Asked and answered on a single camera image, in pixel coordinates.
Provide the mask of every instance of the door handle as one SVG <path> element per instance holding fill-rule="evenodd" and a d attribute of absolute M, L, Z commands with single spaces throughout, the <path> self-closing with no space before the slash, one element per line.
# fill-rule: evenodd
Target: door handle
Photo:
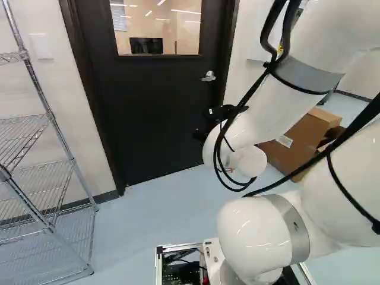
<path fill-rule="evenodd" d="M 214 75 L 214 71 L 209 70 L 206 72 L 205 77 L 201 78 L 201 81 L 214 81 L 215 79 L 216 79 L 216 77 Z"/>

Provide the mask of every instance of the door window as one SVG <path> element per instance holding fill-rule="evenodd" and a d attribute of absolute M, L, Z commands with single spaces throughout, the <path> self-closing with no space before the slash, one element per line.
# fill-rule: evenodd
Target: door window
<path fill-rule="evenodd" d="M 202 0 L 110 0 L 119 55 L 198 55 Z"/>

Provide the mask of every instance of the wire shelf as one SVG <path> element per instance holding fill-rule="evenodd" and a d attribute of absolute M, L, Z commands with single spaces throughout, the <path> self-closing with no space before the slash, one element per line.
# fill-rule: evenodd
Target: wire shelf
<path fill-rule="evenodd" d="M 0 65 L 12 64 L 28 58 L 26 50 L 22 50 L 21 52 L 0 53 Z"/>
<path fill-rule="evenodd" d="M 72 176 L 69 161 L 56 161 L 15 170 L 14 180 L 29 200 L 55 224 Z M 23 239 L 42 229 L 7 188 L 0 185 L 0 245 Z"/>
<path fill-rule="evenodd" d="M 45 114 L 0 120 L 0 164 L 10 172 L 49 124 Z"/>
<path fill-rule="evenodd" d="M 95 210 L 91 204 L 61 211 L 57 231 L 85 262 L 91 258 Z M 83 273 L 49 234 L 0 246 L 0 284 L 45 284 Z"/>

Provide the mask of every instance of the white robotic arm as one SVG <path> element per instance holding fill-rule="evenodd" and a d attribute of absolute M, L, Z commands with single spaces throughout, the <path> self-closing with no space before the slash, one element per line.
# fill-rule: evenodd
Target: white robotic arm
<path fill-rule="evenodd" d="M 221 158 L 249 177 L 258 176 L 266 156 L 254 144 L 284 134 L 326 90 L 332 89 L 365 52 L 380 46 L 380 3 L 373 0 L 310 0 L 292 31 L 290 55 L 265 79 L 226 132 Z M 219 127 L 208 136 L 203 158 L 213 165 Z M 341 183 L 368 213 L 380 220 L 380 122 L 331 154 Z M 372 223 L 349 202 L 332 178 L 327 159 L 303 180 L 303 189 L 284 195 L 243 198 L 218 217 L 221 249 L 246 284 L 271 284 L 279 268 L 330 254 L 341 245 L 379 246 Z"/>

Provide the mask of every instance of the door frame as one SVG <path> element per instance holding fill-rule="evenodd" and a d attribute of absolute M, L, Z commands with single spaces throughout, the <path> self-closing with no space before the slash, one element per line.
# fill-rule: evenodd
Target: door frame
<path fill-rule="evenodd" d="M 217 55 L 218 64 L 215 70 L 216 74 L 220 74 L 220 80 L 216 82 L 216 102 L 218 105 L 223 104 L 224 92 L 226 90 L 233 38 L 235 35 L 236 20 L 238 18 L 239 1 L 240 0 L 226 0 L 223 17 L 224 21 L 220 27 L 221 44 L 219 46 L 221 46 L 221 48 Z M 125 192 L 125 185 L 128 186 L 128 184 L 122 180 L 122 176 L 118 173 L 118 168 L 113 157 L 110 140 L 105 132 L 106 118 L 104 118 L 102 115 L 102 106 L 97 100 L 99 97 L 96 94 L 96 92 L 100 89 L 97 87 L 91 58 L 86 52 L 87 44 L 84 39 L 75 0 L 59 0 L 59 5 L 61 6 L 61 12 L 64 19 L 66 31 L 84 87 L 84 91 L 86 93 L 87 100 L 90 105 L 97 130 L 99 132 L 99 137 L 102 141 L 104 152 L 106 153 L 108 164 L 115 181 L 116 190 L 118 191 L 119 196 L 123 196 Z"/>

